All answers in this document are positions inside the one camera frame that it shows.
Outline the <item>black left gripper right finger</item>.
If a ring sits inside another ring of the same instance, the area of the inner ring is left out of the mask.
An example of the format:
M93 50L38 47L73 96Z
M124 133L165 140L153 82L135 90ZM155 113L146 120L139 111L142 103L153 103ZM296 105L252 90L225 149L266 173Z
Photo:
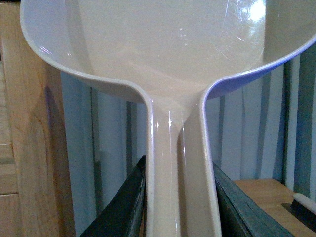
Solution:
M213 165L224 237L292 237L216 164Z

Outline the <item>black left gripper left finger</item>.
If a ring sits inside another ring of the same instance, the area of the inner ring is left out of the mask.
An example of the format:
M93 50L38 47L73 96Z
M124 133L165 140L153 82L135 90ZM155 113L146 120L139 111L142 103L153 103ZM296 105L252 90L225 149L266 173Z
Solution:
M82 237L138 237L146 196L146 156L101 214L81 234Z

